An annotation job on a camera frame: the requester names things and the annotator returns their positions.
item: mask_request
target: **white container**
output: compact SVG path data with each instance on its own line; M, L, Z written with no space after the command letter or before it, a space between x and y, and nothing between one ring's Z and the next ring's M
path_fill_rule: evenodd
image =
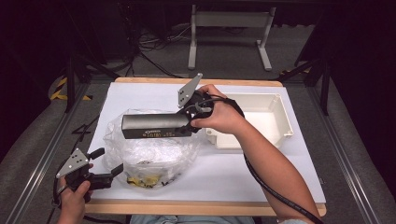
M293 135L288 115L280 94L272 93L226 93L244 111L245 118L275 147ZM207 128L207 139L218 149L241 148L232 134L219 133Z

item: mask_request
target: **person's left hand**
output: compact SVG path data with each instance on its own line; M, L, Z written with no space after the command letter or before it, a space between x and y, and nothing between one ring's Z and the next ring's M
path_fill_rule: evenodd
M64 176L60 178L61 186L66 185ZM62 211L58 220L58 224L66 223L80 223L85 215L85 201L84 195L89 192L92 194L90 189L90 181L86 180L82 182L76 191L69 188L65 189L61 194L62 198Z

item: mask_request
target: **clear plastic bag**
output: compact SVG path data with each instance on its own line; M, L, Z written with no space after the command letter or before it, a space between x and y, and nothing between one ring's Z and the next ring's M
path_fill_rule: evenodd
M124 114L171 113L161 110L129 109L107 124L104 166L123 163L124 171L116 178L132 186L158 188L173 182L195 160L198 135L174 138L125 139L121 131Z

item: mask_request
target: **yellow object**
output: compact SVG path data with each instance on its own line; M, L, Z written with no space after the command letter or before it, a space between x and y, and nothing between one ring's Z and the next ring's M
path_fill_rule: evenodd
M144 177L133 176L128 177L126 182L130 185L135 185L141 188L152 189L160 180L159 175L148 175Z

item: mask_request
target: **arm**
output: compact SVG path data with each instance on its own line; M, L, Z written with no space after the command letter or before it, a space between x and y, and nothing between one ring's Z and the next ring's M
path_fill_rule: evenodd
M203 86L199 91L226 97L213 85ZM233 134L257 174L268 186L319 217L311 193L296 168L232 106L217 101L213 114L209 118L195 119L191 122L191 125L199 128L213 128L222 133ZM304 215L283 204L268 192L264 191L264 193L278 219L296 218L311 223Z

